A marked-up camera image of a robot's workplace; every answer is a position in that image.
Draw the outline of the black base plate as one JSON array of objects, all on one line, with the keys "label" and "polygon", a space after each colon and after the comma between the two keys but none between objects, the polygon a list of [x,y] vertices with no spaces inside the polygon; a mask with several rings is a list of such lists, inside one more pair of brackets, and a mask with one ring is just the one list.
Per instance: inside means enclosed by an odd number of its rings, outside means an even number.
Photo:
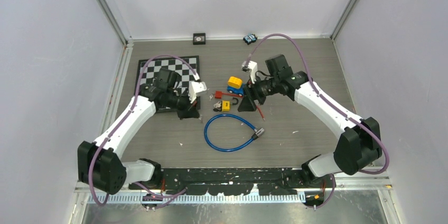
[{"label": "black base plate", "polygon": [[297,189],[331,189],[329,175],[313,177],[300,168],[164,168],[151,182],[141,182],[150,190],[162,189],[175,194],[186,189],[187,195],[294,195]]}]

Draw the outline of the blue cable lock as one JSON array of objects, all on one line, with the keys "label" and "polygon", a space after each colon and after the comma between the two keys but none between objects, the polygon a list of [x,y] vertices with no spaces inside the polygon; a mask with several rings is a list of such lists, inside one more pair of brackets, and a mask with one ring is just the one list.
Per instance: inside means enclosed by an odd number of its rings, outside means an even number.
[{"label": "blue cable lock", "polygon": [[[249,137],[242,135],[240,129],[237,127],[233,127],[232,124],[228,125],[225,123],[219,123],[220,120],[226,119],[237,120],[238,123],[235,125],[243,125],[246,127],[246,129],[249,129],[251,131]],[[242,150],[262,137],[264,133],[264,128],[255,126],[253,123],[241,116],[229,113],[218,114],[211,117],[204,124],[203,129],[203,137],[206,144],[212,149],[223,153],[231,153]],[[214,143],[214,139],[218,136],[224,137],[224,139],[230,139],[232,136],[235,136],[237,140],[244,140],[244,142],[241,142],[240,145],[234,147],[221,147]]]}]

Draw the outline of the blue yellow toy car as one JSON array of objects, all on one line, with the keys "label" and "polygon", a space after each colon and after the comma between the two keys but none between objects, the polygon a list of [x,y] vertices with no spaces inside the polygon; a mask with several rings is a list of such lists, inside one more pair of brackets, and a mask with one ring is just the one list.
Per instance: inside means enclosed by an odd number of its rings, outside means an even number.
[{"label": "blue yellow toy car", "polygon": [[242,79],[231,76],[227,81],[227,91],[242,97],[244,95],[243,85]]}]

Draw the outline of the small black square box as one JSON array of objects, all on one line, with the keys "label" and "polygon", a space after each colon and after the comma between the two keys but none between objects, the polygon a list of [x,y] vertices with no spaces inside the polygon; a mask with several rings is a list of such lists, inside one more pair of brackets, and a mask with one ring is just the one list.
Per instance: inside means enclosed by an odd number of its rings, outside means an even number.
[{"label": "small black square box", "polygon": [[205,45],[206,44],[206,34],[205,33],[194,33],[192,43],[193,43],[193,45]]}]

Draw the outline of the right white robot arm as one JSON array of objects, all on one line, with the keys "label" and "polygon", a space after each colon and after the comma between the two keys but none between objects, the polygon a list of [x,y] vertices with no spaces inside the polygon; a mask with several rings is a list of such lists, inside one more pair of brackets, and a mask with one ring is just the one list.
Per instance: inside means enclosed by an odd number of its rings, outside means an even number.
[{"label": "right white robot arm", "polygon": [[268,96],[281,94],[313,113],[338,140],[333,152],[302,164],[299,177],[306,186],[315,187],[333,173],[354,175],[382,157],[379,123],[374,118],[363,119],[345,109],[304,71],[294,72],[284,55],[271,57],[265,63],[268,74],[261,79],[256,62],[243,62],[241,69],[249,73],[249,80],[243,87],[238,111],[256,111]]}]

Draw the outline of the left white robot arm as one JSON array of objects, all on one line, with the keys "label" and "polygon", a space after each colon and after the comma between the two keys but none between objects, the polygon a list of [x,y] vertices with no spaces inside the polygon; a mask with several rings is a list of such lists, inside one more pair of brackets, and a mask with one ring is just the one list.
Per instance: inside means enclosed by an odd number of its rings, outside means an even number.
[{"label": "left white robot arm", "polygon": [[93,142],[83,141],[79,145],[79,181],[110,195],[132,183],[149,189],[161,186],[163,172],[159,163],[147,158],[124,163],[121,157],[135,134],[160,107],[175,110],[179,119],[200,117],[197,96],[206,91],[206,84],[194,72],[188,92],[182,95],[174,88],[180,77],[175,71],[161,68],[151,83],[139,85],[127,108],[104,133]]}]

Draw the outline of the yellow black padlock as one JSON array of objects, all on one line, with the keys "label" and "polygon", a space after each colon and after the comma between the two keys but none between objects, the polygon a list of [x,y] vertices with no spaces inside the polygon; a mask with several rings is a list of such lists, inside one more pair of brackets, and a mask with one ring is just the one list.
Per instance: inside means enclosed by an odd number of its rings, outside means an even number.
[{"label": "yellow black padlock", "polygon": [[232,100],[222,100],[214,104],[213,111],[215,112],[228,112],[230,107],[239,104],[239,99],[233,97]]}]

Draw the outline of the red cable padlock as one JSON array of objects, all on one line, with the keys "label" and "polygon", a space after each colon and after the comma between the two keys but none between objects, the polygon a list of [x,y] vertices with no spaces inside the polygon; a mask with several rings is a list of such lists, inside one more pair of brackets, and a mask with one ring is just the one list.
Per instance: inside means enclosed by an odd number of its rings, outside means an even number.
[{"label": "red cable padlock", "polygon": [[[225,93],[225,92],[222,92],[222,91],[219,91],[219,90],[215,91],[213,96],[214,96],[215,99],[221,99],[222,96],[230,96],[230,97],[242,98],[242,96],[239,96],[238,94]],[[260,113],[262,119],[265,121],[266,119],[265,119],[265,116],[264,116],[262,110],[260,109],[259,106],[256,106],[256,107],[257,107],[257,110]]]}]

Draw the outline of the black white chessboard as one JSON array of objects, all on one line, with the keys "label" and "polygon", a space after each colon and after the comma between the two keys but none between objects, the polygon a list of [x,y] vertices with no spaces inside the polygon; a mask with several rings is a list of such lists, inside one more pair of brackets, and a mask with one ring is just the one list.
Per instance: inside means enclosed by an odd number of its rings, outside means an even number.
[{"label": "black white chessboard", "polygon": [[[200,59],[198,55],[193,56],[182,56],[180,57],[184,61],[186,61],[197,73],[200,72]],[[143,68],[144,64],[147,62],[148,59],[139,60],[138,66],[137,66],[137,76],[136,76],[136,85],[137,80],[139,77],[139,74],[141,72],[141,68]],[[175,71],[180,76],[177,79],[177,82],[175,83],[175,90],[182,95],[188,95],[188,87],[189,87],[189,81],[194,80],[194,74],[189,69],[188,66],[183,64],[181,61],[175,59],[175,58],[158,58],[153,61],[151,61],[147,68],[144,70],[142,74],[142,78],[140,80],[140,83],[138,85],[144,84],[144,83],[153,83],[153,79],[156,74],[160,71],[161,68],[166,68],[171,71]],[[170,112],[175,111],[171,110],[168,107],[158,106],[157,108],[158,112]]]}]

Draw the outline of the small blue toy car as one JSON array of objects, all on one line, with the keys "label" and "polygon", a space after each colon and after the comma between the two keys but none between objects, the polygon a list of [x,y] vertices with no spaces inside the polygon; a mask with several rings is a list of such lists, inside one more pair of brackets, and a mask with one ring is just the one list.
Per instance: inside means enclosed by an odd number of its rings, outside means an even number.
[{"label": "small blue toy car", "polygon": [[253,44],[253,43],[255,43],[255,42],[257,42],[257,40],[258,40],[258,36],[256,35],[256,34],[248,34],[248,35],[245,35],[243,38],[242,38],[242,40],[247,44],[247,45],[250,45],[250,44]]}]

